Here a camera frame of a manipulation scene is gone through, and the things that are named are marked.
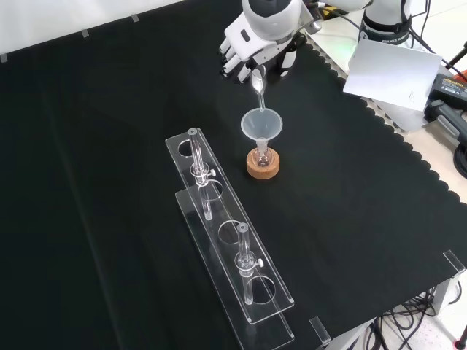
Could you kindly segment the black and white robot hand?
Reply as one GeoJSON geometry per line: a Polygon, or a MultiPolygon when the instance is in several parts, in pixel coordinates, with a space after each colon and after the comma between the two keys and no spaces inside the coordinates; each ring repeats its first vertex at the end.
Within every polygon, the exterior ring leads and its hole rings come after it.
{"type": "Polygon", "coordinates": [[[222,76],[244,83],[258,69],[270,83],[283,79],[306,41],[301,29],[313,22],[303,1],[243,1],[219,47],[222,76]]]}

